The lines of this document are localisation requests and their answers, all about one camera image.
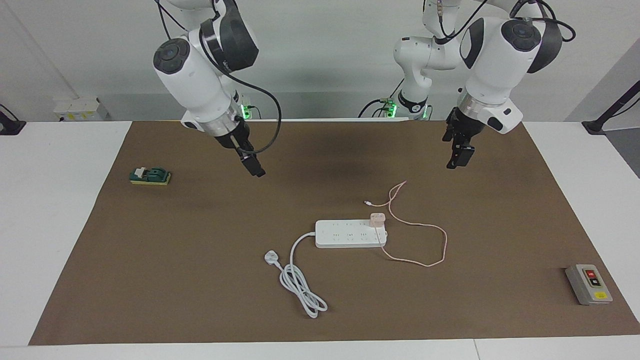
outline pink charging cable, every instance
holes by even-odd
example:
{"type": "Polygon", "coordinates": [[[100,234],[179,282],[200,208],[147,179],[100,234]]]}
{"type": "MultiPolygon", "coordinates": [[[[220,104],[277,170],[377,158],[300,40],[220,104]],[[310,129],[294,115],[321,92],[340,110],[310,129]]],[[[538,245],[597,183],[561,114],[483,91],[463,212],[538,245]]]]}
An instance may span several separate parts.
{"type": "Polygon", "coordinates": [[[416,264],[416,265],[420,265],[420,266],[424,266],[426,268],[430,268],[432,266],[435,266],[441,262],[444,261],[445,256],[447,255],[447,240],[448,240],[448,236],[447,236],[447,232],[442,229],[440,226],[437,225],[431,225],[431,224],[421,224],[418,222],[408,222],[405,220],[400,219],[399,217],[397,217],[394,212],[391,210],[391,203],[393,202],[393,200],[396,198],[398,192],[400,191],[400,189],[404,186],[404,184],[406,184],[406,180],[403,181],[402,183],[399,183],[398,185],[395,185],[394,187],[391,188],[391,190],[389,190],[389,201],[387,201],[386,203],[382,204],[382,205],[375,205],[372,204],[370,201],[365,201],[364,203],[367,204],[368,206],[374,206],[375,208],[383,208],[385,206],[388,206],[389,209],[389,213],[391,214],[392,217],[394,217],[394,219],[400,221],[403,224],[407,224],[407,225],[412,225],[412,226],[426,226],[426,227],[435,227],[436,229],[440,230],[442,232],[442,234],[444,235],[444,248],[442,249],[442,259],[436,261],[433,264],[423,264],[419,261],[414,261],[414,260],[409,260],[409,259],[399,259],[399,258],[395,258],[393,256],[391,256],[387,250],[385,250],[384,245],[382,245],[382,242],[380,241],[380,236],[378,234],[378,229],[376,228],[376,237],[378,238],[378,243],[380,243],[380,248],[382,249],[383,252],[385,252],[385,254],[393,260],[396,261],[404,261],[405,263],[412,263],[412,264],[416,264]]]}

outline plug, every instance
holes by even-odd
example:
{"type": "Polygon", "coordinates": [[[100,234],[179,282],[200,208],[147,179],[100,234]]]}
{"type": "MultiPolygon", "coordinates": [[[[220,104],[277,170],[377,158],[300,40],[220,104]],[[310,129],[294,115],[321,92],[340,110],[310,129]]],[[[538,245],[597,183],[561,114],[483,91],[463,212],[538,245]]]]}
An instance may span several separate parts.
{"type": "Polygon", "coordinates": [[[369,226],[371,227],[383,227],[385,225],[385,214],[383,213],[373,213],[369,218],[369,226]]]}
{"type": "Polygon", "coordinates": [[[273,265],[278,262],[278,254],[276,254],[276,252],[273,250],[269,250],[264,255],[264,260],[267,262],[267,264],[273,265]]]}

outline white power cord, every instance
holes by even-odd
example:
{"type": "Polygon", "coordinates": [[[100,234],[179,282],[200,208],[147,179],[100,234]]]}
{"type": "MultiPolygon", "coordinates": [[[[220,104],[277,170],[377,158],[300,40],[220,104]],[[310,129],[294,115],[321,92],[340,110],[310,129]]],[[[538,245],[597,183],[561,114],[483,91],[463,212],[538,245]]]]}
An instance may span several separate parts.
{"type": "Polygon", "coordinates": [[[307,280],[302,274],[302,270],[293,264],[293,252],[296,250],[296,246],[298,246],[302,239],[315,235],[316,233],[304,234],[293,243],[291,252],[289,253],[289,263],[286,264],[284,268],[278,262],[278,254],[276,254],[275,251],[270,250],[264,255],[264,260],[267,264],[275,265],[280,269],[280,284],[298,297],[300,304],[302,304],[305,312],[311,318],[317,318],[320,311],[326,311],[327,305],[321,297],[311,292],[311,289],[307,284],[307,280]]]}

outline gray switch box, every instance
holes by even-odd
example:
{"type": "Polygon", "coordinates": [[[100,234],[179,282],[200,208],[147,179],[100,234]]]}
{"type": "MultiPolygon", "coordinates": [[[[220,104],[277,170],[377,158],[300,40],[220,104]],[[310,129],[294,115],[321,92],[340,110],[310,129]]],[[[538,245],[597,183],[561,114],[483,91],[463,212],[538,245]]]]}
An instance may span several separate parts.
{"type": "Polygon", "coordinates": [[[582,305],[608,304],[613,301],[595,265],[573,265],[564,272],[582,305]]]}

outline power strip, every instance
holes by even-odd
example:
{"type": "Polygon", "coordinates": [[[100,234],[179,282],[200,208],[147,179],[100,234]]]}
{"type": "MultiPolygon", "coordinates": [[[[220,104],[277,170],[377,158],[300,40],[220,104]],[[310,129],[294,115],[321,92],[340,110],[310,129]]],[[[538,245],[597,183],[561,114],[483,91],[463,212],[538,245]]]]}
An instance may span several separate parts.
{"type": "Polygon", "coordinates": [[[380,247],[381,244],[384,246],[386,243],[385,226],[371,227],[370,220],[319,220],[316,222],[316,247],[320,249],[380,247]]]}

